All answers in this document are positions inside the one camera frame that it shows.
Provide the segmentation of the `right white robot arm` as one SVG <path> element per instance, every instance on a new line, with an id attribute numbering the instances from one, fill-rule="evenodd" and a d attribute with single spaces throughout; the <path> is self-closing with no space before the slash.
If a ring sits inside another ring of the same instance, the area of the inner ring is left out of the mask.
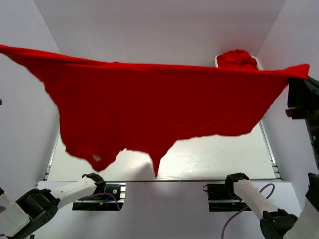
<path id="1" fill-rule="evenodd" d="M 312 77 L 289 81 L 288 109 L 292 119 L 305 119 L 315 160 L 319 159 L 319 83 Z M 319 237 L 319 176 L 308 174 L 309 187 L 300 216 L 278 208 L 256 189 L 244 173 L 230 174 L 225 187 L 255 214 L 266 239 L 317 239 Z"/>

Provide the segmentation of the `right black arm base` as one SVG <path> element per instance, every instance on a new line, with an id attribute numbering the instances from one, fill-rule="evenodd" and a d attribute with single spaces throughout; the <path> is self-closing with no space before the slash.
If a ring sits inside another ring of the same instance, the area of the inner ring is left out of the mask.
<path id="1" fill-rule="evenodd" d="M 210 212 L 251 211 L 238 196 L 229 194 L 225 184 L 206 184 L 202 189 L 207 193 Z"/>

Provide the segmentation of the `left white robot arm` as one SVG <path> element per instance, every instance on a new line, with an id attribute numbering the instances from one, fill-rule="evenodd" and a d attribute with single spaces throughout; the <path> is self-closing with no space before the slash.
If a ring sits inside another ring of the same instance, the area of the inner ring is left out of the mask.
<path id="1" fill-rule="evenodd" d="M 62 187 L 32 189 L 16 201 L 1 189 L 0 235 L 8 239 L 25 239 L 52 220 L 58 210 L 94 195 L 103 186 L 104 179 L 96 173 L 90 173 Z"/>

